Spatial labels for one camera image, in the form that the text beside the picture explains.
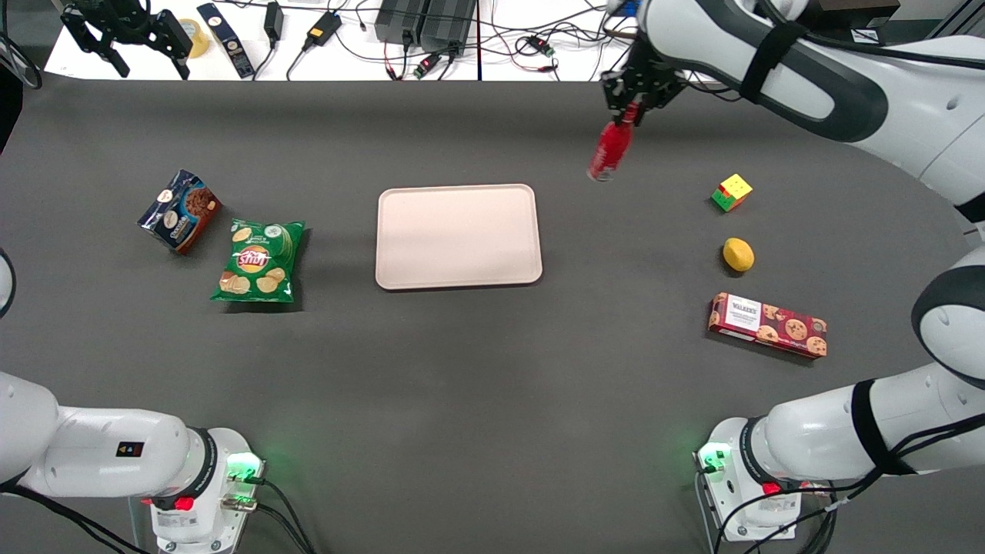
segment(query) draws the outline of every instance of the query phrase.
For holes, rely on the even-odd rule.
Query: power supply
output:
[[[421,30],[425,52],[453,50],[462,55],[476,13],[477,0],[430,0]]]
[[[424,13],[431,0],[383,0],[376,14],[376,39],[391,44],[419,44]]]

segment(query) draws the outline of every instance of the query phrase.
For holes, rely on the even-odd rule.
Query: lemon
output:
[[[729,267],[736,271],[749,271],[755,262],[753,249],[749,246],[749,243],[742,239],[736,239],[735,237],[725,241],[725,246],[722,248],[722,256],[725,257],[725,263],[729,264]]]

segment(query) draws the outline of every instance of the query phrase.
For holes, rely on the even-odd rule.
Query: tape roll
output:
[[[209,49],[209,38],[202,33],[202,28],[198,26],[198,22],[195,20],[178,20],[178,22],[181,23],[181,28],[191,38],[191,52],[188,53],[188,57],[197,58],[204,54]]]

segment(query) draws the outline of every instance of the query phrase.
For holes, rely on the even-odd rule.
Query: dark gray tabletop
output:
[[[966,251],[901,171],[693,92],[598,184],[595,85],[46,81],[0,157],[20,282],[3,371],[65,405],[239,430],[334,554],[702,552],[690,451],[726,417],[928,362],[910,307]],[[227,205],[186,258],[134,225],[180,168]],[[722,214],[708,196],[732,173],[755,191]],[[540,282],[377,287],[382,191],[490,182],[536,191]],[[209,302],[233,216],[307,221],[293,312]],[[755,249],[742,278],[719,262],[731,236]],[[707,336],[723,290],[824,317],[830,356]],[[831,552],[978,551],[983,476],[886,479]],[[124,501],[70,504],[129,534]],[[18,499],[0,537],[3,554],[104,552]],[[256,517],[241,552],[292,548]]]

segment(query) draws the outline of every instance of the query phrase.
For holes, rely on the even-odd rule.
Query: chips bag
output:
[[[212,300],[294,302],[291,273],[304,221],[284,225],[232,220],[232,255]]]

